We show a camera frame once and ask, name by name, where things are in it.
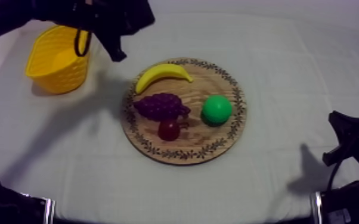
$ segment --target green fruit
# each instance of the green fruit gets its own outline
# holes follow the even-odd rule
[[[231,117],[232,112],[233,106],[227,97],[212,95],[203,105],[202,119],[209,125],[222,125]]]

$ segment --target banana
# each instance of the banana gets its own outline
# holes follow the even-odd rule
[[[137,94],[141,94],[157,79],[163,78],[186,79],[188,82],[193,82],[192,77],[183,67],[176,64],[159,64],[147,70],[139,79],[136,87]]]

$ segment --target grape bunch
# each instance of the grape bunch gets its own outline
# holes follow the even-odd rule
[[[134,107],[138,112],[155,122],[167,119],[176,120],[178,116],[188,117],[191,110],[182,104],[181,99],[174,94],[154,94],[144,97],[138,102],[134,102]]]

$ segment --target white tablecloth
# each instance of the white tablecloth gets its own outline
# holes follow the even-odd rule
[[[0,178],[57,200],[57,214],[103,223],[259,223],[310,212],[308,195],[337,146],[327,116],[359,117],[359,33],[300,21],[229,14],[156,15],[122,39],[112,63],[93,43],[86,83],[49,96],[24,76],[38,32],[24,34],[0,69]],[[119,121],[121,97],[145,67],[172,57],[216,63],[243,88],[240,140],[208,163],[175,167],[139,153]],[[336,185],[359,179],[346,161]]]

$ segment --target yellow basket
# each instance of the yellow basket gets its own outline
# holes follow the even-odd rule
[[[74,50],[77,30],[55,26],[36,40],[30,54],[26,76],[52,94],[63,94],[78,88],[86,79],[89,53],[78,57]],[[79,48],[85,48],[87,32],[81,32]]]

